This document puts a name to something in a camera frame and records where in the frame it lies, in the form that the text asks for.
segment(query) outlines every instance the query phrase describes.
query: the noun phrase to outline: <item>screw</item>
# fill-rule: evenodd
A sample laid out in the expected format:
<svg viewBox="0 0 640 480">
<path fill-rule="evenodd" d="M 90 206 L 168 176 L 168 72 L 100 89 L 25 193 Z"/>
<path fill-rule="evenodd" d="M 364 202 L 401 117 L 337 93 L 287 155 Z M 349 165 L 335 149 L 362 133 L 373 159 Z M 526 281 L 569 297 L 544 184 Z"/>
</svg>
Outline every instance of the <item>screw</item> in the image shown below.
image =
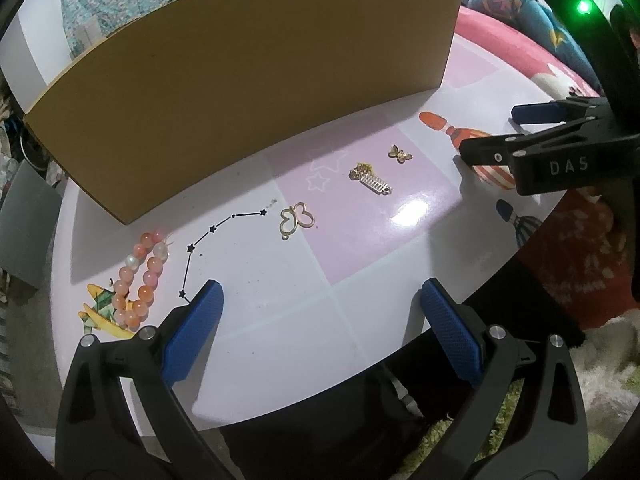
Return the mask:
<svg viewBox="0 0 640 480">
<path fill-rule="evenodd" d="M 500 325 L 493 325 L 489 329 L 489 335 L 494 339 L 504 339 L 504 336 L 507 335 L 507 332 Z"/>
<path fill-rule="evenodd" d="M 94 344 L 94 341 L 95 341 L 95 335 L 91 335 L 91 334 L 83 335 L 82 338 L 80 339 L 80 346 L 83 346 L 84 348 L 89 348 L 89 346 Z"/>
<path fill-rule="evenodd" d="M 564 344 L 564 340 L 558 334 L 553 334 L 549 338 L 549 341 L 551 341 L 551 344 L 556 348 L 560 348 Z"/>
<path fill-rule="evenodd" d="M 151 325 L 143 326 L 138 332 L 138 336 L 144 341 L 149 341 L 156 336 L 156 327 Z"/>
</svg>

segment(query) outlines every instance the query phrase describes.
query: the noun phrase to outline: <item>butterfly charm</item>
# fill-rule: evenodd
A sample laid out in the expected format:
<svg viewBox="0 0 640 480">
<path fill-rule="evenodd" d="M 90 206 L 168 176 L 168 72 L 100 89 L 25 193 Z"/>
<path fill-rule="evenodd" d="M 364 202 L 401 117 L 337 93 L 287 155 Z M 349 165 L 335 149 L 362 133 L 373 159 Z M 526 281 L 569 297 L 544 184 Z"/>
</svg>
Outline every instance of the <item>butterfly charm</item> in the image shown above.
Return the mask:
<svg viewBox="0 0 640 480">
<path fill-rule="evenodd" d="M 406 160 L 411 160 L 414 156 L 411 153 L 405 153 L 403 150 L 398 150 L 398 147 L 394 144 L 389 152 L 391 158 L 396 158 L 400 164 L 404 164 Z"/>
<path fill-rule="evenodd" d="M 302 217 L 305 216 L 308 218 L 308 222 L 302 221 Z M 280 234 L 283 240 L 289 240 L 289 237 L 296 232 L 298 226 L 309 229 L 316 223 L 314 216 L 306 210 L 306 204 L 304 202 L 298 202 L 296 205 L 283 209 L 280 212 L 280 218 L 282 218 L 282 222 L 280 222 Z M 285 228 L 288 222 L 293 222 L 290 229 Z"/>
</svg>

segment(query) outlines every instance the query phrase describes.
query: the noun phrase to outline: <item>pink blanket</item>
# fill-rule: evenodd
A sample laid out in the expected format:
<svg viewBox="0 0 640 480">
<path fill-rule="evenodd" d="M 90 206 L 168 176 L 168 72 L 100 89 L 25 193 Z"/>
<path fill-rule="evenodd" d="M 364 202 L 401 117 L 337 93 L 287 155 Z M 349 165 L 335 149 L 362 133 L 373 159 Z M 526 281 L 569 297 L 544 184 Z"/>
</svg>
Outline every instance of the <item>pink blanket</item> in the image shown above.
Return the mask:
<svg viewBox="0 0 640 480">
<path fill-rule="evenodd" d="M 598 96 L 577 73 L 544 48 L 490 16 L 461 6 L 456 33 L 513 66 L 553 99 L 564 99 L 571 91 Z"/>
</svg>

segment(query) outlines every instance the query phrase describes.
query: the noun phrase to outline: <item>blue gripper pad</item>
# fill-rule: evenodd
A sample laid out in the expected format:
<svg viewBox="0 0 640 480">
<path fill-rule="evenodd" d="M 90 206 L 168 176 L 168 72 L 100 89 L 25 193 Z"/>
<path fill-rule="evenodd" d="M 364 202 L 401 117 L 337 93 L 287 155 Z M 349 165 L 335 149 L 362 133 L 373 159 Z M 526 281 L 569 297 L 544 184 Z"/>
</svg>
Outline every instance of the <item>blue gripper pad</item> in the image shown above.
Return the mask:
<svg viewBox="0 0 640 480">
<path fill-rule="evenodd" d="M 482 380 L 481 349 L 436 283 L 424 282 L 420 306 L 458 378 L 477 387 Z"/>
<path fill-rule="evenodd" d="M 517 105 L 511 109 L 511 118 L 516 124 L 561 123 L 567 111 L 556 102 Z"/>
<path fill-rule="evenodd" d="M 189 375 L 200 349 L 222 316 L 224 299 L 222 286 L 209 280 L 191 301 L 191 311 L 164 346 L 162 378 L 170 388 Z"/>
</svg>

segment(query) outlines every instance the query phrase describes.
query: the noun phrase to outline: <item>pink bead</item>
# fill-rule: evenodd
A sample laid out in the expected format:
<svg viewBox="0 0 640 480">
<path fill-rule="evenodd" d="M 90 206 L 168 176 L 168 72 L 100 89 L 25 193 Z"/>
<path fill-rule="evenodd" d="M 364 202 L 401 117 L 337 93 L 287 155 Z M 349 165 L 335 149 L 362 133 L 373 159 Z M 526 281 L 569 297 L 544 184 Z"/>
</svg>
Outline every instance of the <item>pink bead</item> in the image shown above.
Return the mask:
<svg viewBox="0 0 640 480">
<path fill-rule="evenodd" d="M 119 294 L 114 294 L 111 298 L 111 304 L 116 310 L 124 310 L 124 308 L 127 306 L 127 300 L 125 300 Z"/>
<path fill-rule="evenodd" d="M 140 237 L 140 243 L 145 247 L 145 249 L 150 249 L 151 247 L 153 247 L 154 240 L 151 236 L 151 233 L 142 233 L 142 236 Z"/>
<path fill-rule="evenodd" d="M 143 285 L 138 289 L 138 297 L 145 303 L 151 303 L 154 300 L 154 290 L 148 285 Z"/>
<path fill-rule="evenodd" d="M 124 314 L 124 310 L 116 310 L 113 313 L 113 319 L 115 320 L 116 325 L 123 326 L 124 324 L 127 323 L 126 316 Z"/>
<path fill-rule="evenodd" d="M 154 272 L 158 276 L 162 273 L 162 260 L 156 256 L 149 258 L 146 261 L 146 266 L 151 272 Z"/>
<path fill-rule="evenodd" d="M 124 313 L 124 321 L 127 323 L 127 327 L 130 330 L 135 330 L 140 326 L 140 318 L 135 312 L 133 312 L 133 310 L 127 310 Z"/>
<path fill-rule="evenodd" d="M 142 275 L 142 281 L 145 282 L 145 285 L 156 288 L 158 286 L 158 275 L 148 270 Z"/>
<path fill-rule="evenodd" d="M 131 284 L 133 281 L 133 270 L 129 269 L 129 267 L 121 267 L 118 271 L 118 276 L 123 282 Z"/>
<path fill-rule="evenodd" d="M 129 285 L 122 280 L 117 280 L 113 283 L 113 291 L 121 296 L 126 296 L 129 291 Z"/>
<path fill-rule="evenodd" d="M 143 244 L 135 244 L 133 246 L 133 254 L 137 259 L 141 260 L 146 256 L 146 249 Z"/>
<path fill-rule="evenodd" d="M 153 240 L 154 244 L 160 243 L 162 240 L 164 240 L 164 233 L 160 229 L 156 229 L 151 233 L 151 239 Z"/>
<path fill-rule="evenodd" d="M 136 300 L 133 302 L 133 312 L 138 317 L 145 317 L 149 313 L 149 307 L 144 301 Z"/>
</svg>

